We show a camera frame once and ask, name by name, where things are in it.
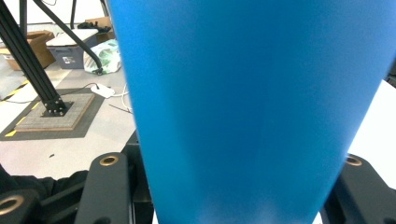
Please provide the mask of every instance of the cardboard box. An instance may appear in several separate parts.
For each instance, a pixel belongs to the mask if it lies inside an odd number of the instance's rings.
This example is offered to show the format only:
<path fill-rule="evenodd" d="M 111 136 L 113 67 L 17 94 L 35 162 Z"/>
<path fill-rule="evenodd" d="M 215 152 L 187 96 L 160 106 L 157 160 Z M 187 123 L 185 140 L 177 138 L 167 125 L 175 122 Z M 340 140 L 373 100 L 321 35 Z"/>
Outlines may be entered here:
<path fill-rule="evenodd" d="M 89 19 L 89 20 L 85 20 L 85 22 L 92 22 L 93 24 L 98 22 L 99 27 L 105 27 L 105 26 L 111 27 L 111 30 L 108 33 L 96 35 L 96 40 L 98 41 L 98 44 L 103 43 L 109 39 L 116 38 L 114 35 L 113 25 L 111 24 L 111 20 L 109 17 L 100 17 L 100 18 L 95 18 L 95 19 Z"/>
<path fill-rule="evenodd" d="M 34 31 L 27 34 L 27 42 L 43 68 L 55 62 L 55 59 L 46 46 L 46 42 L 53 38 L 53 32 L 50 31 Z M 0 46 L 0 54 L 3 55 L 12 70 L 21 71 L 20 66 L 5 45 Z"/>

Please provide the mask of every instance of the floor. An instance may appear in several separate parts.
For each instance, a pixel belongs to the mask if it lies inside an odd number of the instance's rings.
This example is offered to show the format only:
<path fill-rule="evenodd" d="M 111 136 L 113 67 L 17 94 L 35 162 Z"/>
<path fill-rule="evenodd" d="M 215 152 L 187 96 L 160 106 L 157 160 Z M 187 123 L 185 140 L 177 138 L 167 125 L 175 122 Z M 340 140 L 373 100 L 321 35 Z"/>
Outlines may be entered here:
<path fill-rule="evenodd" d="M 46 68 L 52 84 L 59 89 L 77 89 L 88 83 L 100 83 L 111 87 L 116 94 L 125 85 L 123 71 L 97 76 L 82 69 L 63 70 L 57 63 Z M 26 78 L 21 71 L 12 71 L 4 58 L 0 59 L 0 95 L 2 98 L 18 88 Z M 29 101 L 36 97 L 28 84 L 9 100 Z M 61 178 L 75 171 L 87 170 L 91 161 L 107 152 L 121 151 L 134 132 L 134 118 L 123 108 L 120 97 L 105 99 L 84 138 L 55 140 L 0 141 L 0 163 L 12 175 L 52 176 Z M 19 115 L 27 106 L 0 103 L 0 129 Z"/>

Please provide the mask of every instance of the blue plastic cup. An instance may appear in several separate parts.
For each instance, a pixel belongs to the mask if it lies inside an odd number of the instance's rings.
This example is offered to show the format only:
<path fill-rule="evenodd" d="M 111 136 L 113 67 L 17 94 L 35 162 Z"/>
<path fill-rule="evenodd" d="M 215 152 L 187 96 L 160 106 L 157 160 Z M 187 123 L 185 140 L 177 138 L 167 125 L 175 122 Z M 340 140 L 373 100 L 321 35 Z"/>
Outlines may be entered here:
<path fill-rule="evenodd" d="M 110 1 L 160 223 L 309 223 L 387 73 L 395 1 Z"/>

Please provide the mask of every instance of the white plastic bag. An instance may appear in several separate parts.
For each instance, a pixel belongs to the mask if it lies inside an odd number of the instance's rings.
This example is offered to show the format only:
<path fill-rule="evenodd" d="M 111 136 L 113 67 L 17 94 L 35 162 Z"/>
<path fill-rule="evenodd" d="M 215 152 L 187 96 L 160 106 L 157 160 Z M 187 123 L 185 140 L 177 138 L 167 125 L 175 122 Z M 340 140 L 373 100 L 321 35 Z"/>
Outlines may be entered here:
<path fill-rule="evenodd" d="M 107 40 L 91 48 L 91 50 L 98 56 L 102 63 L 102 75 L 119 71 L 121 68 L 121 57 L 117 40 Z M 93 71 L 96 69 L 98 69 L 96 62 L 84 51 L 84 70 L 89 73 L 94 73 Z"/>

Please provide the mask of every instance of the gray storage bin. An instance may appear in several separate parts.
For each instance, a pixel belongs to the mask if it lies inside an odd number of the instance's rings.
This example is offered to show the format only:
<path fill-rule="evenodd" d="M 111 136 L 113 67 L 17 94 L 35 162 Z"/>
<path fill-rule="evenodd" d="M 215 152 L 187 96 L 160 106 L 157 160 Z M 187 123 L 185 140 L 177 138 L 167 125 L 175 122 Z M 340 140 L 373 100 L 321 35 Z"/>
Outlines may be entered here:
<path fill-rule="evenodd" d="M 78 32 L 83 32 L 85 34 L 84 38 L 81 39 L 88 46 L 88 48 L 92 48 L 97 45 L 97 40 L 95 37 L 95 33 L 87 34 L 87 30 L 77 30 Z M 75 34 L 80 37 L 79 33 L 74 30 Z M 54 39 L 52 42 L 47 42 L 47 49 L 52 53 L 53 57 L 56 59 L 56 62 L 61 66 L 62 69 L 84 69 L 84 50 L 76 45 L 74 41 L 70 41 L 71 38 L 69 36 L 60 36 Z"/>

